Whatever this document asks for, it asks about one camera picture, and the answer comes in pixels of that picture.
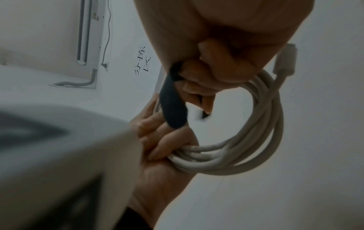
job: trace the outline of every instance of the wrist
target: wrist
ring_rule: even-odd
[[[136,211],[151,228],[155,227],[166,206],[167,205],[163,203],[157,202],[155,202],[154,205],[150,203],[147,204],[135,196],[131,197],[128,205],[128,207]]]

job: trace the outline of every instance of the coiled cable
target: coiled cable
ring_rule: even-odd
[[[277,150],[283,135],[283,109],[279,89],[286,77],[294,74],[297,48],[287,44],[278,54],[273,72],[276,79],[262,70],[242,88],[253,97],[253,112],[233,137],[208,146],[183,146],[168,156],[172,164],[188,173],[232,175],[252,170],[268,160]],[[161,110],[159,101],[154,112]],[[243,162],[272,137],[262,152]]]

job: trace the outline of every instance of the cable connector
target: cable connector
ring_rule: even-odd
[[[277,54],[273,73],[275,75],[292,76],[295,73],[297,48],[295,44],[288,43]]]

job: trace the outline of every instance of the black sleeve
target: black sleeve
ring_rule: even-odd
[[[115,230],[128,229],[152,230],[145,220],[136,211],[129,207],[126,208],[124,214],[115,227]]]

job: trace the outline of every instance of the person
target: person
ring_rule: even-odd
[[[211,113],[218,92],[254,77],[288,42],[313,9],[314,0],[134,0],[166,72],[183,61],[175,82],[180,97]],[[141,174],[129,207],[117,224],[154,228],[159,216],[194,175],[166,159],[183,145],[197,145],[192,129],[173,130],[152,114],[158,95],[131,122],[144,146]]]

